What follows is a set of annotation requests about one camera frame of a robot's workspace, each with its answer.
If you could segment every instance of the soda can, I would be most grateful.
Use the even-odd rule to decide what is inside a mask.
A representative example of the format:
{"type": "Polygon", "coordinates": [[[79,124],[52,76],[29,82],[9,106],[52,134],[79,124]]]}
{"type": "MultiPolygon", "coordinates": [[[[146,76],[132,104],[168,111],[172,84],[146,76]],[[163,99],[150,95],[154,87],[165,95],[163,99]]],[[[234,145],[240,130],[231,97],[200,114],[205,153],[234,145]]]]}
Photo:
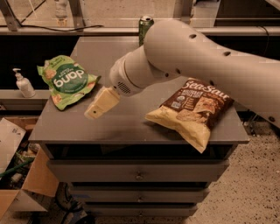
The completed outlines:
{"type": "Polygon", "coordinates": [[[139,20],[139,46],[142,46],[144,43],[144,38],[147,31],[153,26],[154,20],[150,16],[142,16],[139,20]]]}

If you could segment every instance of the white pump bottle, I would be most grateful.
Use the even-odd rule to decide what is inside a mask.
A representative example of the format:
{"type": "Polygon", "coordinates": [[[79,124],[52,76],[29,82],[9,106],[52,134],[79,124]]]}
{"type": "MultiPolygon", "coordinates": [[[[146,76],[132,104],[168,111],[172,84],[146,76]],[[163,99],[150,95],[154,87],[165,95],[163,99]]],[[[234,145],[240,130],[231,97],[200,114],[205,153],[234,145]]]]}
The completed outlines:
{"type": "Polygon", "coordinates": [[[34,90],[32,84],[29,82],[29,80],[26,79],[24,76],[22,76],[21,73],[18,72],[18,71],[20,71],[20,68],[14,68],[14,69],[12,69],[12,71],[14,71],[16,73],[17,87],[19,88],[19,90],[21,91],[23,96],[25,98],[33,97],[35,95],[35,90],[34,90]]]}

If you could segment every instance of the drawer handle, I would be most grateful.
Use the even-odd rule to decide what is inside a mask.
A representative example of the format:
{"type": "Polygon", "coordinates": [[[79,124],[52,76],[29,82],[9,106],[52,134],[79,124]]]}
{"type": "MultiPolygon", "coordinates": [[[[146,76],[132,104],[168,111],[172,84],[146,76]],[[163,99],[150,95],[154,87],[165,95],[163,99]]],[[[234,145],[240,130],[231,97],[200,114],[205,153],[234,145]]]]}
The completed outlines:
{"type": "Polygon", "coordinates": [[[139,172],[139,173],[135,176],[135,179],[140,181],[140,180],[143,180],[144,177],[142,176],[141,172],[139,172]]]}
{"type": "Polygon", "coordinates": [[[138,203],[142,203],[144,202],[143,198],[141,196],[139,196],[138,200],[137,200],[138,203]]]}

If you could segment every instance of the snack bag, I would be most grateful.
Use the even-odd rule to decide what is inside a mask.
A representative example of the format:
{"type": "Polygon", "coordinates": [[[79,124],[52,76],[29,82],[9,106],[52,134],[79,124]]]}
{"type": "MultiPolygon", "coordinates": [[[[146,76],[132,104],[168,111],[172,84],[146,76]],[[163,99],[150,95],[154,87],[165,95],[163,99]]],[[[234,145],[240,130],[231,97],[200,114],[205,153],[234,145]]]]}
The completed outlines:
{"type": "Polygon", "coordinates": [[[38,74],[51,90],[55,106],[63,110],[89,93],[100,76],[88,74],[82,66],[65,55],[45,60],[44,66],[37,66],[38,74]]]}
{"type": "Polygon", "coordinates": [[[191,78],[145,119],[176,130],[202,153],[207,147],[211,129],[233,102],[217,88],[191,78]]]}

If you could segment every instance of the speckled floor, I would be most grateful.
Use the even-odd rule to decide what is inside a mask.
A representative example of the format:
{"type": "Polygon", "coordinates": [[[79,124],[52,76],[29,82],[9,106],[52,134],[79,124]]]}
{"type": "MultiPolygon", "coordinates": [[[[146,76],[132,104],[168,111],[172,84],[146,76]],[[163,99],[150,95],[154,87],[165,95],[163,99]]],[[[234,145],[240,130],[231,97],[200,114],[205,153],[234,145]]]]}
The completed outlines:
{"type": "MultiPolygon", "coordinates": [[[[266,122],[257,122],[256,136],[239,145],[230,166],[209,188],[206,199],[189,219],[183,217],[101,217],[97,224],[279,224],[280,223],[280,138],[266,122]]],[[[65,212],[53,204],[41,213],[41,224],[60,223],[65,212]]],[[[83,212],[69,214],[65,223],[74,224],[83,212]]],[[[1,224],[27,224],[29,213],[7,213],[1,224]]]]}

